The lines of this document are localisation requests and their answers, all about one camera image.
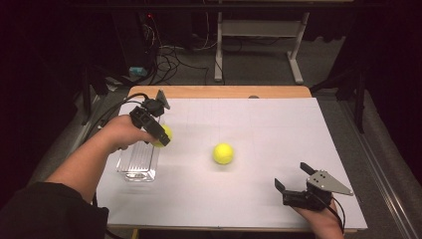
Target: metal stand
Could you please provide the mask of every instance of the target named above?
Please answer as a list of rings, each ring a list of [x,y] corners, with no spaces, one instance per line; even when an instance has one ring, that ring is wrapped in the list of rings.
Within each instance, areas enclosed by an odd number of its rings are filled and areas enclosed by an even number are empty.
[[[223,36],[261,36],[261,37],[295,37],[295,46],[287,52],[288,60],[297,85],[302,85],[302,78],[296,56],[307,27],[310,13],[303,15],[302,21],[250,21],[250,20],[224,20],[222,13],[218,13],[217,51],[215,56],[214,80],[223,80]]]

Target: tennis ball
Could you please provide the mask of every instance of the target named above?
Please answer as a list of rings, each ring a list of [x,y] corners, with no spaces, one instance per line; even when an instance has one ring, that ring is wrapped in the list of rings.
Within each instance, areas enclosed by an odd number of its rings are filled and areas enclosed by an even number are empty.
[[[233,159],[233,148],[228,143],[218,143],[212,153],[214,160],[220,164],[227,164]]]
[[[166,124],[163,124],[162,128],[164,128],[165,134],[167,134],[168,138],[170,138],[171,140],[173,138],[173,132],[171,131],[170,127],[167,126]],[[164,145],[160,141],[155,141],[155,142],[152,142],[151,144],[156,147],[164,147]]]

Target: white table surface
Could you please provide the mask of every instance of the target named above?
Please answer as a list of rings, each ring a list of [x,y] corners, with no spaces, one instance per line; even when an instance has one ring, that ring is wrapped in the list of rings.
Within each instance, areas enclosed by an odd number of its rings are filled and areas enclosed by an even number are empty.
[[[115,170],[120,152],[108,158],[97,194],[99,206],[109,209],[109,226],[308,230],[274,186],[278,178],[288,190],[305,190],[301,162],[352,189],[316,99],[168,101],[164,117],[173,140],[160,151],[154,181],[127,182]],[[122,106],[120,114],[134,106]],[[234,147],[230,164],[212,159],[219,142]],[[367,228],[355,196],[334,196],[346,229]]]

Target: clear plastic container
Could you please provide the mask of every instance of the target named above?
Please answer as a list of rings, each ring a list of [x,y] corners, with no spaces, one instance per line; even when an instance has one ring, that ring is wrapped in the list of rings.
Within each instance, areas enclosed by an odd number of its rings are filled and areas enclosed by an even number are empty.
[[[121,151],[116,170],[124,175],[126,181],[153,181],[159,151],[159,147],[139,141]]]

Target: dark background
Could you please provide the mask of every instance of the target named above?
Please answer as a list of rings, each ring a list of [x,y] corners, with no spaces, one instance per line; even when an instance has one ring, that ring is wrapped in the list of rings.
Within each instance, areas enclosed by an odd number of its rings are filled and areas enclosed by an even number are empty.
[[[26,185],[39,160],[73,118],[77,110],[73,101],[82,90],[84,66],[95,63],[126,74],[131,62],[111,14],[82,16],[60,1],[1,4],[3,206],[14,191]],[[329,42],[350,33],[331,74],[344,71],[356,61],[367,66],[367,89],[403,158],[421,182],[422,21],[412,2],[392,4],[388,10],[359,14],[311,14],[305,40],[323,36]],[[192,33],[207,34],[203,14],[154,14],[162,36],[186,49],[191,47]],[[279,14],[225,14],[231,18],[280,18]],[[289,12],[282,18],[296,14]],[[216,14],[209,16],[213,34]],[[138,33],[130,37],[139,38],[142,45]],[[98,81],[101,76],[90,75],[91,84]]]

